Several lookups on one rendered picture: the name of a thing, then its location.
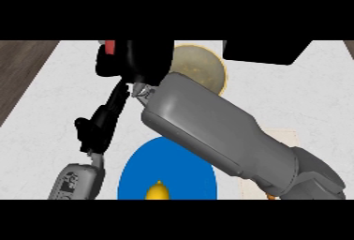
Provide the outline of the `black appliance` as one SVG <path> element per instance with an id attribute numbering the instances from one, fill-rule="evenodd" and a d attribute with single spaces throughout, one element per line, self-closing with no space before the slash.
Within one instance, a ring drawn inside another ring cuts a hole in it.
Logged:
<path id="1" fill-rule="evenodd" d="M 230 39 L 223 41 L 223 58 L 230 61 L 289 66 L 310 45 L 310 40 Z"/>

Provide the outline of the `tan bowl with yellow rim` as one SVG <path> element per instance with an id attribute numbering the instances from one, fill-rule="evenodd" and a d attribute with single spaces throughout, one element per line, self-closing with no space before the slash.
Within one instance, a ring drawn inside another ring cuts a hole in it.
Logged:
<path id="1" fill-rule="evenodd" d="M 171 72 L 179 72 L 222 95 L 228 85 L 228 68 L 220 56 L 202 45 L 182 44 L 174 47 Z"/>

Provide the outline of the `yellow bell pepper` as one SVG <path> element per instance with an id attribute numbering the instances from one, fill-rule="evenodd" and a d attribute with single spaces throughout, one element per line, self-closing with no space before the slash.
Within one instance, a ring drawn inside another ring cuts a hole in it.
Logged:
<path id="1" fill-rule="evenodd" d="M 169 189 L 163 181 L 158 181 L 148 189 L 145 198 L 148 200 L 169 200 Z"/>

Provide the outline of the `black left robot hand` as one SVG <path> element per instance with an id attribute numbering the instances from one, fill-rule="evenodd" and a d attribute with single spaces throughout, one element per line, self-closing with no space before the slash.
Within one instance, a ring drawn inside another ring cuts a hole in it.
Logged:
<path id="1" fill-rule="evenodd" d="M 124 81 L 120 81 L 107 103 L 99 106 L 92 118 L 80 117 L 76 120 L 77 139 L 82 142 L 83 153 L 105 153 L 129 96 L 129 86 Z"/>

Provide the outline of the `blue round placemat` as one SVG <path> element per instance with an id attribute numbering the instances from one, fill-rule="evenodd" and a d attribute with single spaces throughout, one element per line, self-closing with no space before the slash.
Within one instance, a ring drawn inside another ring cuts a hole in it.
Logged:
<path id="1" fill-rule="evenodd" d="M 166 137 L 146 142 L 130 157 L 118 184 L 120 200 L 142 200 L 163 182 L 171 200 L 216 200 L 211 164 Z"/>

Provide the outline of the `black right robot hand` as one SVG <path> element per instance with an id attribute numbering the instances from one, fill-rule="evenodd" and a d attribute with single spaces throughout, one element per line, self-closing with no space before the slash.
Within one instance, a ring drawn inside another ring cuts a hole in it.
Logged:
<path id="1" fill-rule="evenodd" d="M 115 54 L 99 46 L 96 73 L 102 77 L 121 76 L 127 83 L 158 86 L 170 72 L 174 53 L 173 40 L 115 39 Z"/>

